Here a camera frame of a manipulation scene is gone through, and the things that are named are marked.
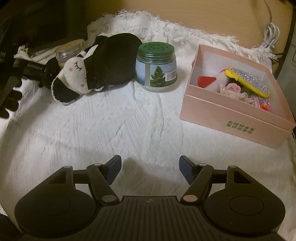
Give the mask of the black white bunny plush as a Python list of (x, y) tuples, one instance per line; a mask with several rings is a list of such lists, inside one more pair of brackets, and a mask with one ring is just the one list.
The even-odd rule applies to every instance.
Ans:
[(97, 47), (93, 45), (66, 61), (63, 69), (51, 84), (51, 94), (55, 101), (69, 105), (92, 90), (96, 92), (104, 90), (101, 84), (95, 84), (95, 87), (90, 86), (90, 77), (87, 77), (87, 68), (84, 63)]

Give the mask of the pink flower hair clip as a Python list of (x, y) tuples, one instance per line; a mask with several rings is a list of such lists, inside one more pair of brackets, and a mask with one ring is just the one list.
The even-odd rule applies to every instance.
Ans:
[(235, 83), (230, 83), (226, 86), (220, 85), (219, 93), (244, 102), (246, 102), (246, 99), (248, 98), (248, 94), (246, 92), (241, 92), (241, 87)]

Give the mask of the red white rocket toy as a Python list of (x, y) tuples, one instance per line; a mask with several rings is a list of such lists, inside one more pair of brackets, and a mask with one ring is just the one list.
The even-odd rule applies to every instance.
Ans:
[(225, 71), (221, 71), (216, 76), (199, 76), (197, 79), (198, 87), (212, 92), (220, 92), (220, 87), (225, 87), (229, 83), (229, 77)]

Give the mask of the pink tissue packet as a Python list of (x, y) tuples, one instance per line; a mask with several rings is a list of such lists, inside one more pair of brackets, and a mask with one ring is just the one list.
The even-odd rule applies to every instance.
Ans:
[(263, 109), (265, 111), (271, 112), (271, 107), (269, 104), (269, 100), (265, 98), (261, 98), (258, 96), (251, 96), (246, 99), (248, 104), (251, 104), (257, 108)]

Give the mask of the yellow round sponge pad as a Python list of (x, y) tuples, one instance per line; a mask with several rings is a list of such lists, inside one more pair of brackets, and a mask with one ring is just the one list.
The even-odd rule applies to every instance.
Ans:
[(249, 74), (246, 71), (237, 68), (230, 68), (225, 70), (226, 76), (235, 79), (237, 82), (247, 87), (256, 95), (262, 98), (269, 98), (270, 91), (268, 87), (257, 77)]

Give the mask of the clear candle jar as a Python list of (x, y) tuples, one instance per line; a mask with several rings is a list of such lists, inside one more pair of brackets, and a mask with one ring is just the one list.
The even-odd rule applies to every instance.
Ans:
[(67, 60), (77, 56), (84, 49), (84, 46), (85, 41), (83, 39), (73, 40), (71, 42), (59, 46), (54, 51), (54, 53), (60, 69), (64, 67)]

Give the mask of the black monitor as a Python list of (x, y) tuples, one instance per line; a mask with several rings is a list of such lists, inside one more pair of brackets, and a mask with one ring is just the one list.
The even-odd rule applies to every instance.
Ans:
[(1, 51), (30, 51), (87, 40), (84, 1), (1, 1)]

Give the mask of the white woven tablecloth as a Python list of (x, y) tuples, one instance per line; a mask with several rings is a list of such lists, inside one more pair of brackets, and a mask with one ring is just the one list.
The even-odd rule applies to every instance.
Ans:
[(153, 93), (136, 82), (93, 92), (69, 105), (50, 90), (23, 81), (23, 98), (10, 118), (1, 120), (1, 210), (14, 217), (16, 203), (65, 165), (84, 169), (114, 155), (123, 160), (112, 184), (118, 196), (180, 196), (187, 182), (179, 157), (217, 169), (236, 165), (277, 195), (286, 215), (279, 233), (295, 240), (295, 141), (289, 137), (272, 149), (180, 119), (191, 64), (200, 44), (226, 50), (271, 66), (270, 50), (247, 49), (233, 37), (208, 35), (162, 21), (146, 11), (107, 15), (88, 25), (88, 42), (97, 35), (128, 32), (142, 41), (175, 47), (178, 80), (166, 92)]

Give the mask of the pink cardboard box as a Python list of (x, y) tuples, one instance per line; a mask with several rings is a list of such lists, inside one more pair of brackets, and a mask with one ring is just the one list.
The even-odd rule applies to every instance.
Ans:
[[(227, 68), (238, 68), (259, 78), (269, 88), (271, 111), (198, 87), (199, 76), (215, 76)], [(206, 45), (199, 45), (192, 64), (180, 118), (271, 148), (279, 147), (295, 127), (288, 102), (266, 66)]]

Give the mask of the green lid glass jar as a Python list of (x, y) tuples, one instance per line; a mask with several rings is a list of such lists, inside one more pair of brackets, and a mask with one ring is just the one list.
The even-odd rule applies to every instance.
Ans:
[(177, 61), (173, 45), (147, 42), (138, 48), (135, 80), (143, 89), (161, 92), (177, 81)]

